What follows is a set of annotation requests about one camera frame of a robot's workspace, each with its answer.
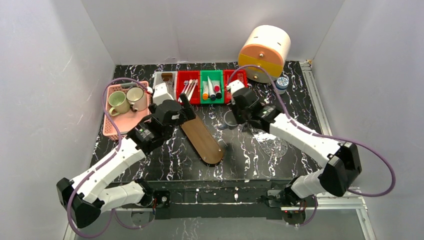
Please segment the red cap toothpaste tube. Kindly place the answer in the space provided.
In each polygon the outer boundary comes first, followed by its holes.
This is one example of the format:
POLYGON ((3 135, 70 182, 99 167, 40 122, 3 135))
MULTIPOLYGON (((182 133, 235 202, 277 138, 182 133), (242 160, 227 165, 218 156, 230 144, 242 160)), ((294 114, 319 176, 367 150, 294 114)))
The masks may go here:
POLYGON ((215 81, 212 82, 212 85, 213 85, 213 89, 214 89, 215 93, 218 93, 218 92, 221 91, 220 81, 215 80, 215 81))

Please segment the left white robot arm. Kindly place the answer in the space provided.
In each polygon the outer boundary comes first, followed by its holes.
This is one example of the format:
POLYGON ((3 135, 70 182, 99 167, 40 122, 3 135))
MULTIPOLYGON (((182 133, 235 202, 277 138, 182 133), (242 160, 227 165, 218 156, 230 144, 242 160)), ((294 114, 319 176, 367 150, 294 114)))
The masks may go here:
POLYGON ((166 99, 149 106, 151 113, 123 137, 118 146, 84 173, 73 179, 63 178, 56 184, 60 203, 70 222, 82 229, 102 213, 129 204, 150 207, 155 191, 142 178, 110 187, 110 183, 138 161, 169 140, 174 129, 193 120, 195 112, 187 96, 181 103, 166 99))

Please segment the clear wooden-ended toothbrush holder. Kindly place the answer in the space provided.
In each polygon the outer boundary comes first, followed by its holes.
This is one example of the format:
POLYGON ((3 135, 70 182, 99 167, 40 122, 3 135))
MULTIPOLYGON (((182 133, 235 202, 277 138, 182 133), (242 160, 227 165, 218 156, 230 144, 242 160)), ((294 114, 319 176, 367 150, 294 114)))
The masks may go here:
POLYGON ((171 72, 163 72, 161 74, 162 82, 166 84, 169 91, 174 89, 174 76, 171 72))

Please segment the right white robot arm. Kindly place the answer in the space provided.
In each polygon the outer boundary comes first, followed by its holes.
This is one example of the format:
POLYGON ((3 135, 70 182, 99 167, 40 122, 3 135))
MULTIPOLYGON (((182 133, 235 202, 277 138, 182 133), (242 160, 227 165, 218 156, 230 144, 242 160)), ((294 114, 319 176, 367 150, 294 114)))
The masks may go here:
POLYGON ((317 136, 316 132, 293 119, 282 109, 261 101, 247 87, 232 88, 231 110, 238 124, 248 123, 255 129, 285 140, 315 160, 321 169, 297 176, 280 193, 286 205, 296 205, 303 199, 328 192, 342 197, 362 171, 358 147, 317 136))

